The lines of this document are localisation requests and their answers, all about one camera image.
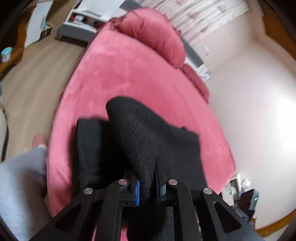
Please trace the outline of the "pink velvet bed cover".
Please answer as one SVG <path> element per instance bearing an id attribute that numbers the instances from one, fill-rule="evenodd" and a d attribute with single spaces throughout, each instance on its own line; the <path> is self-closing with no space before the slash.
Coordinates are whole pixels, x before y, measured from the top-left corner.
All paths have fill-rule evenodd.
<path id="1" fill-rule="evenodd" d="M 207 185 L 220 192 L 235 170 L 224 132 L 210 106 L 180 69 L 149 46 L 125 34 L 105 30 L 87 48 L 60 101 L 47 159 L 51 212 L 57 214 L 74 197 L 72 164 L 79 118 L 108 120 L 106 104 L 132 98 L 169 125 L 199 139 Z"/>

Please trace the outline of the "large pink pillow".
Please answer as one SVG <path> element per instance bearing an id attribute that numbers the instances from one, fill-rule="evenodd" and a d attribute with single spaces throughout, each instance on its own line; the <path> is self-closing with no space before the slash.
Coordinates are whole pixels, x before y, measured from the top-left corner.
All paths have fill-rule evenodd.
<path id="1" fill-rule="evenodd" d="M 111 25 L 119 32 L 137 39 L 164 57 L 179 69 L 185 62 L 186 52 L 181 31 L 156 9 L 138 8 L 124 16 L 113 18 Z"/>

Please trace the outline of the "black fabric garment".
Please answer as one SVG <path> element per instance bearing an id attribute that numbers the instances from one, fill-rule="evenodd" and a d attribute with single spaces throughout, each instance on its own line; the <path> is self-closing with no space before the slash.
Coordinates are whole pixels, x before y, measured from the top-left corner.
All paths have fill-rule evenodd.
<path id="1" fill-rule="evenodd" d="M 139 180 L 139 206 L 124 212 L 129 240 L 174 240 L 173 210 L 157 204 L 156 158 L 190 189 L 207 183 L 198 136 L 169 125 L 140 102 L 115 97 L 108 120 L 79 118 L 74 135 L 72 194 L 103 189 L 124 176 Z"/>

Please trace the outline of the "white patterned curtain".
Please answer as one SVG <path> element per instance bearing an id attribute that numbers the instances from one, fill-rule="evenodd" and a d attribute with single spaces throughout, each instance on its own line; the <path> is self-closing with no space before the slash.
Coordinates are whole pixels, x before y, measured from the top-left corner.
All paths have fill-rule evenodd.
<path id="1" fill-rule="evenodd" d="M 192 46 L 249 11 L 244 0 L 146 0 L 137 3 L 166 15 Z"/>

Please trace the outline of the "small pink pillow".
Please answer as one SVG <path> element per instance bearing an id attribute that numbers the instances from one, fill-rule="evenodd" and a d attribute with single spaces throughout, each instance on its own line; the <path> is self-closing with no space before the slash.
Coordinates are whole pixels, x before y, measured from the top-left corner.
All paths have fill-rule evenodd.
<path id="1" fill-rule="evenodd" d="M 189 79 L 189 81 L 194 85 L 199 94 L 203 97 L 204 101 L 209 104 L 210 93 L 206 84 L 201 80 L 199 75 L 191 68 L 188 64 L 183 64 L 180 68 L 182 73 Z"/>

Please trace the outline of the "light blue container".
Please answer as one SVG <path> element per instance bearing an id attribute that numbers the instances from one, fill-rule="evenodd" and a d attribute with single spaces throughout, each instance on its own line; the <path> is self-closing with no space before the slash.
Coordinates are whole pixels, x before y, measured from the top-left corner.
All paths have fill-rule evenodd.
<path id="1" fill-rule="evenodd" d="M 6 47 L 1 52 L 1 63 L 6 63 L 11 59 L 12 47 Z"/>

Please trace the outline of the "white cabinet door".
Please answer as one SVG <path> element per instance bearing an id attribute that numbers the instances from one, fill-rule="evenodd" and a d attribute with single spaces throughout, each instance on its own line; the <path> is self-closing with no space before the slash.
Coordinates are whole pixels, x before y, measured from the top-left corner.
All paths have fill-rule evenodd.
<path id="1" fill-rule="evenodd" d="M 53 1 L 38 1 L 27 27 L 26 40 L 24 44 L 25 48 L 39 40 L 44 21 L 46 20 L 52 5 Z"/>

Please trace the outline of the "grey trouser leg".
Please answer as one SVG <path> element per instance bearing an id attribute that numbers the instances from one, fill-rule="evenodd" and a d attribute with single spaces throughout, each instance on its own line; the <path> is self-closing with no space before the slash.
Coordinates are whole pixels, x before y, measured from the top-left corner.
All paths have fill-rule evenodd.
<path id="1" fill-rule="evenodd" d="M 29 151 L 1 162 L 1 226 L 14 240 L 30 240 L 51 219 L 44 201 L 47 150 L 38 133 Z"/>

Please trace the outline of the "cluttered items on floor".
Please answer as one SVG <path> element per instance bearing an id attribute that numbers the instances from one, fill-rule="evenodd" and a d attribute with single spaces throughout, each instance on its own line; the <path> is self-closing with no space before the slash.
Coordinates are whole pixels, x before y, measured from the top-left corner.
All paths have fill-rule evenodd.
<path id="1" fill-rule="evenodd" d="M 244 221 L 255 229 L 255 209 L 259 192 L 251 187 L 251 181 L 248 178 L 241 178 L 239 173 L 235 173 L 222 189 L 220 196 Z"/>

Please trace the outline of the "white grey bedside shelf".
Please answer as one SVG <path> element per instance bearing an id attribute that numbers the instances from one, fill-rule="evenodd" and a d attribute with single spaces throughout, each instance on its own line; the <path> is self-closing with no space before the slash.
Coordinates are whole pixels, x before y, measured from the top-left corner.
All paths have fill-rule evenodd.
<path id="1" fill-rule="evenodd" d="M 90 42 L 107 21 L 105 17 L 90 11 L 71 9 L 66 20 L 57 30 L 58 39 L 66 37 Z"/>

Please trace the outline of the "grey bed headboard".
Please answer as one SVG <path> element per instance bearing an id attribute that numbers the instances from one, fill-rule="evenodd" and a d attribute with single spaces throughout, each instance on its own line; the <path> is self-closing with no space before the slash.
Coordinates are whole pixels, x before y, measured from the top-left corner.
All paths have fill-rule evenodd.
<path id="1" fill-rule="evenodd" d="M 195 52 L 195 50 L 186 42 L 186 40 L 183 37 L 181 37 L 181 40 L 183 42 L 184 49 L 186 52 L 185 63 L 190 65 L 192 68 L 198 69 L 204 64 L 203 60 Z"/>

